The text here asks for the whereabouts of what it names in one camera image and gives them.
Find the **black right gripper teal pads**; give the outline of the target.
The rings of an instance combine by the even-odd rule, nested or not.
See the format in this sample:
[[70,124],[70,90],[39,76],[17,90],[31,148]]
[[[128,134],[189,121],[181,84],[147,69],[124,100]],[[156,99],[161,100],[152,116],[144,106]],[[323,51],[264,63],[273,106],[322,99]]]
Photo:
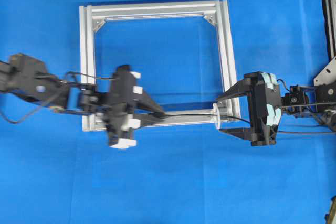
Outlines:
[[242,140],[252,146],[275,145],[282,116],[280,86],[273,73],[252,72],[221,94],[217,101],[247,96],[250,128],[219,129],[220,132]]

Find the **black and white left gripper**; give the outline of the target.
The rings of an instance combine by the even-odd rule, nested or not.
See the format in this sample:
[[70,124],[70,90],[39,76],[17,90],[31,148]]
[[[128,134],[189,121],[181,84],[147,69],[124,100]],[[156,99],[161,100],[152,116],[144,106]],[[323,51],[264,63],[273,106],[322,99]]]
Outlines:
[[[164,121],[163,108],[145,90],[137,89],[139,77],[138,73],[132,73],[130,65],[118,66],[112,75],[109,92],[103,101],[106,110],[102,116],[110,148],[135,147],[134,130]],[[160,115],[138,114],[135,107]]]

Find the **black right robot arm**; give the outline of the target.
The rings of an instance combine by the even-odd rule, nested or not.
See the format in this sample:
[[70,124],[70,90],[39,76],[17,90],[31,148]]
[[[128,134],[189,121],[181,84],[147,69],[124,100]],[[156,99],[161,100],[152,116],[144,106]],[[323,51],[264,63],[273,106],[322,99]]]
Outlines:
[[272,73],[252,72],[244,75],[217,103],[246,97],[249,127],[221,129],[221,132],[250,141],[252,146],[275,145],[281,117],[312,117],[319,126],[335,133],[335,82],[310,86],[290,86],[281,94],[286,84]]

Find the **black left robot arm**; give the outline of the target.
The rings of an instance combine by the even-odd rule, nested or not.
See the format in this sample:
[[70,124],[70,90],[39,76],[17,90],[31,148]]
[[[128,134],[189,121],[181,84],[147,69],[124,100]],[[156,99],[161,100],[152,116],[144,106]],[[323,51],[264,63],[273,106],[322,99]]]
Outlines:
[[137,84],[141,75],[129,65],[116,68],[109,78],[108,92],[99,92],[95,84],[78,82],[77,76],[83,73],[69,71],[59,79],[48,72],[44,62],[15,54],[9,62],[1,62],[1,93],[56,113],[100,114],[111,148],[135,147],[134,130],[163,122],[165,111]]

